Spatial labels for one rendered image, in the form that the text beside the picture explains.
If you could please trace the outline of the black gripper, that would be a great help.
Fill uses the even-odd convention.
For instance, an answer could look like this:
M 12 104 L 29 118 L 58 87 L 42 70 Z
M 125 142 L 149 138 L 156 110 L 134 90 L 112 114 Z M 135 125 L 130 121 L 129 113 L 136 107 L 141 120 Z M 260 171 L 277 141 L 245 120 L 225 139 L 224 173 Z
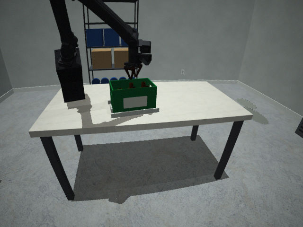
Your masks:
M 142 68 L 143 65 L 141 64 L 142 62 L 139 62 L 139 63 L 131 63 L 131 54 L 137 54 L 137 53 L 131 53 L 131 52 L 128 53 L 128 61 L 127 61 L 127 62 L 124 62 L 124 65 L 125 65 L 125 66 L 124 66 L 124 70 L 126 71 L 128 77 L 129 77 L 129 79 L 132 80 L 133 75 L 134 75 L 135 77 L 138 76 L 138 74 L 139 74 L 139 72 L 140 72 L 140 70 L 141 70 L 141 68 Z M 135 73 L 135 68 L 139 68 L 138 71 L 137 71 L 137 74 Z M 130 74 L 129 74 L 128 70 L 131 70 L 131 71 L 132 71 L 131 77 L 130 77 Z

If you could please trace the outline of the green crate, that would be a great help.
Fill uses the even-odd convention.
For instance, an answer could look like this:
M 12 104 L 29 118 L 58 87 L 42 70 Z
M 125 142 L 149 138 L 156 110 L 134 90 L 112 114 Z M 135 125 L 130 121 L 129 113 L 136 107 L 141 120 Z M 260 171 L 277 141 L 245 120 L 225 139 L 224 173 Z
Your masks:
M 130 82 L 136 88 L 129 88 Z M 142 82 L 151 87 L 141 87 Z M 157 86 L 149 78 L 111 80 L 109 87 L 113 113 L 156 108 Z

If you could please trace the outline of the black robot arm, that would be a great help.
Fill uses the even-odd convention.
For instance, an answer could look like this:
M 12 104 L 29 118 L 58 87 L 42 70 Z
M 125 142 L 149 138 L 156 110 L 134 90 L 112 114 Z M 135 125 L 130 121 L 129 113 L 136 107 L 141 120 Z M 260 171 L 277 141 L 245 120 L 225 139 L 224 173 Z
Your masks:
M 65 0 L 49 0 L 61 37 L 61 53 L 58 63 L 71 67 L 77 55 L 78 39 L 71 31 Z M 142 62 L 146 66 L 152 61 L 151 41 L 138 39 L 139 33 L 130 25 L 125 23 L 112 9 L 102 0 L 78 0 L 89 8 L 94 14 L 114 29 L 119 36 L 128 44 L 128 52 L 131 54 L 131 63 Z M 140 47 L 140 49 L 139 49 Z

